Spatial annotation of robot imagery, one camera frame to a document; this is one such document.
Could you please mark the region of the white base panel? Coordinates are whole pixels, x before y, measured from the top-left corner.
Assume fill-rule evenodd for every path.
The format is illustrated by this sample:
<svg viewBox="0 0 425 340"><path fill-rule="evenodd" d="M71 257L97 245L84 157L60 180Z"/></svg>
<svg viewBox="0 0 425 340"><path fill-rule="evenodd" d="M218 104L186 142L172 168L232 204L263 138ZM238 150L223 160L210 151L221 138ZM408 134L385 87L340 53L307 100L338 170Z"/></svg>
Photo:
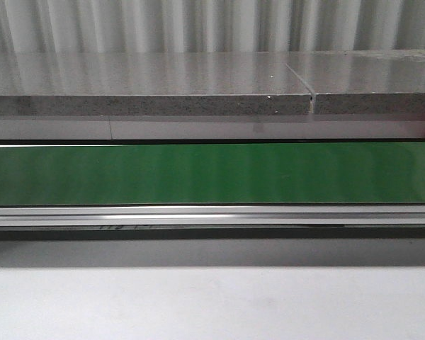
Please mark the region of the white base panel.
<svg viewBox="0 0 425 340"><path fill-rule="evenodd" d="M0 117L0 140L418 138L425 138L425 115Z"/></svg>

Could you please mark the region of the green conveyor belt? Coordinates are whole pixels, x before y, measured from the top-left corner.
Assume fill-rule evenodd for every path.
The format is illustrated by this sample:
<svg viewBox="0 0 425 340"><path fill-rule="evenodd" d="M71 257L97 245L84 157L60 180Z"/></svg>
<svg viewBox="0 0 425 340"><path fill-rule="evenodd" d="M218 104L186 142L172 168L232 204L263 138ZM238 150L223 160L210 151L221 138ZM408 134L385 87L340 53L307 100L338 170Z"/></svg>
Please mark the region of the green conveyor belt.
<svg viewBox="0 0 425 340"><path fill-rule="evenodd" d="M425 203L425 142L0 147L0 205Z"/></svg>

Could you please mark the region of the grey stone countertop slab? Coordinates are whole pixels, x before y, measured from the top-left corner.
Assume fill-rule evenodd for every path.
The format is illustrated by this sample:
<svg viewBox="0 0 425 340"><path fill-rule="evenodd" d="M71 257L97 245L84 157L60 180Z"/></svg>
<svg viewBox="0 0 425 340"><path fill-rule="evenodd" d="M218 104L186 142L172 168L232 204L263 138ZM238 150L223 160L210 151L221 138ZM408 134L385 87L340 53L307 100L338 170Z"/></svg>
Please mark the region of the grey stone countertop slab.
<svg viewBox="0 0 425 340"><path fill-rule="evenodd" d="M0 53L0 115L304 116L311 95L272 53Z"/></svg>

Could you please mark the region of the white pleated curtain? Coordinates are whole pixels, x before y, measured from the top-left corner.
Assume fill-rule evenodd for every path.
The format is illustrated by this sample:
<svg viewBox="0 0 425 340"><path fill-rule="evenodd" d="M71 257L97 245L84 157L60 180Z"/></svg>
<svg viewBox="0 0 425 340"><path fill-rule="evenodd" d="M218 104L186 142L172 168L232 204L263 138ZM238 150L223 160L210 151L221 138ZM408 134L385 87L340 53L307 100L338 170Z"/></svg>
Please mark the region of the white pleated curtain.
<svg viewBox="0 0 425 340"><path fill-rule="evenodd" d="M0 1L0 52L425 50L425 1Z"/></svg>

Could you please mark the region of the aluminium conveyor side rail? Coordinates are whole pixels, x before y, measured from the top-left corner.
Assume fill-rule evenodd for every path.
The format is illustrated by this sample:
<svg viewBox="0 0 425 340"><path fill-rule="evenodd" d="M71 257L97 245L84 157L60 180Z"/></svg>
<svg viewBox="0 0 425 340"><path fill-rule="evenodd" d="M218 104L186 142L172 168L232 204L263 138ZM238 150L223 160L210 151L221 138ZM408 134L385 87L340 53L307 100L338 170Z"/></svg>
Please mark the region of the aluminium conveyor side rail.
<svg viewBox="0 0 425 340"><path fill-rule="evenodd" d="M0 208L0 232L425 226L425 205L129 205Z"/></svg>

